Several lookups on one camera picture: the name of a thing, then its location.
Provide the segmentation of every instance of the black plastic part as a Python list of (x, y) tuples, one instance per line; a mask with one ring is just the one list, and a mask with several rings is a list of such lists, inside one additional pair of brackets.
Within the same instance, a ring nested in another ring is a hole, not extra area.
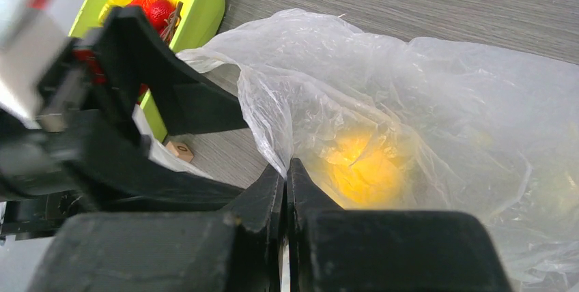
[(203, 134), (247, 127), (238, 99), (179, 60), (139, 7), (115, 8), (84, 47), (94, 50), (104, 75), (127, 108), (140, 83), (149, 86), (170, 134)]
[(223, 208), (241, 219), (229, 291), (280, 291), (285, 209), (285, 182), (271, 165)]
[(306, 215), (319, 210), (341, 210), (311, 180), (299, 159), (292, 159), (287, 172), (287, 230), (292, 292), (311, 282), (310, 251), (306, 241)]
[(74, 189), (74, 182), (43, 148), (50, 134), (25, 130), (0, 137), (0, 201)]
[(0, 108), (0, 138), (24, 132), (26, 127), (11, 114)]
[(29, 292), (226, 290), (231, 214), (85, 214), (46, 251)]
[(36, 89), (45, 104), (50, 100), (54, 93), (56, 93), (56, 90), (62, 83), (66, 72), (79, 65), (78, 60), (76, 60), (72, 53), (77, 43), (79, 43), (79, 39), (69, 39), (68, 43), (63, 47), (62, 51), (52, 63), (52, 66), (46, 70), (46, 73), (44, 73), (36, 85)]
[(0, 234), (16, 235), (16, 239), (52, 235), (70, 215), (59, 209), (63, 196), (64, 193), (54, 193), (34, 200), (8, 202)]
[(79, 112), (45, 148), (76, 175), (78, 189), (107, 211), (218, 210), (243, 191), (148, 160), (99, 111)]
[(470, 215), (321, 211), (307, 217), (313, 275), (301, 281), (301, 292), (511, 291), (488, 234)]
[(92, 86), (85, 108), (99, 109), (107, 121), (133, 145), (138, 146), (140, 134), (132, 120), (135, 103), (139, 97), (141, 73), (137, 72), (132, 59), (125, 57), (125, 39), (116, 36), (107, 21), (103, 28), (88, 31), (86, 36), (74, 46), (73, 52), (88, 52), (95, 59), (91, 61), (94, 78), (104, 75), (106, 81)]

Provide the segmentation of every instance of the green plastic container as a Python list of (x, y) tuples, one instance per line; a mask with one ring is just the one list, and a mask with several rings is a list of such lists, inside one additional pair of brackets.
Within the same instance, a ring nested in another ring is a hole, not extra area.
[[(69, 35), (81, 38), (90, 28), (97, 27), (98, 15), (106, 2), (107, 0), (85, 0)], [(181, 11), (181, 23), (169, 48), (173, 52), (179, 52), (187, 48), (203, 46), (215, 36), (224, 13), (225, 0), (192, 0), (189, 4), (184, 4)], [(141, 108), (145, 112), (155, 138), (163, 141), (167, 135), (167, 129), (150, 92), (147, 92), (141, 101)]]

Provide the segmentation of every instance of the plastic bag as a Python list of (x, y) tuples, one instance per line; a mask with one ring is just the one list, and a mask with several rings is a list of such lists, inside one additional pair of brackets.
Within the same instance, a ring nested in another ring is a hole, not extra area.
[(241, 69), (244, 118), (282, 175), (294, 156), (346, 208), (466, 211), (523, 289), (579, 280), (578, 66), (303, 10), (178, 57)]

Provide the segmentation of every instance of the wooden cube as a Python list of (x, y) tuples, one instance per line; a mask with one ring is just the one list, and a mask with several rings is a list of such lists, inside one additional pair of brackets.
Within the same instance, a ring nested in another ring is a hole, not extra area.
[(183, 161), (191, 162), (191, 160), (193, 160), (193, 152), (191, 152), (184, 143), (169, 141), (167, 143), (167, 149), (174, 154), (175, 157)]

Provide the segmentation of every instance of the red strawberry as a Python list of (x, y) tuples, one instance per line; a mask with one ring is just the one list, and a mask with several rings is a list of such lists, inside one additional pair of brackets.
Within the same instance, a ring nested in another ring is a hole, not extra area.
[(173, 11), (175, 11), (175, 7), (173, 7), (171, 2), (167, 0), (157, 0), (151, 4), (147, 16), (149, 17), (151, 25), (155, 27), (155, 30), (159, 31), (167, 26), (167, 21), (165, 20), (169, 19)]

